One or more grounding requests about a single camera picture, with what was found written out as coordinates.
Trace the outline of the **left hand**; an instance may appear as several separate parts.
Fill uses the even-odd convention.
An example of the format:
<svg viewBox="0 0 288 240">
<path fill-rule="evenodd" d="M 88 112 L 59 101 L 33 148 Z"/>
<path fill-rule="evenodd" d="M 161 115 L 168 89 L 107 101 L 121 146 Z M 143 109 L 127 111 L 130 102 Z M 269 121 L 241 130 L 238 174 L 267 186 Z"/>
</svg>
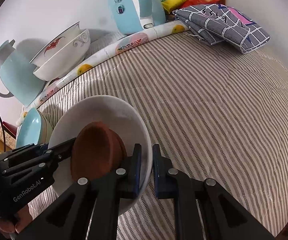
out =
<svg viewBox="0 0 288 240">
<path fill-rule="evenodd" d="M 16 214 L 17 223 L 13 224 L 11 221 L 0 218 L 0 232 L 6 238 L 10 238 L 11 233 L 20 233 L 26 226 L 32 222 L 32 216 L 29 212 L 29 206 L 26 205 L 20 209 Z"/>
</svg>

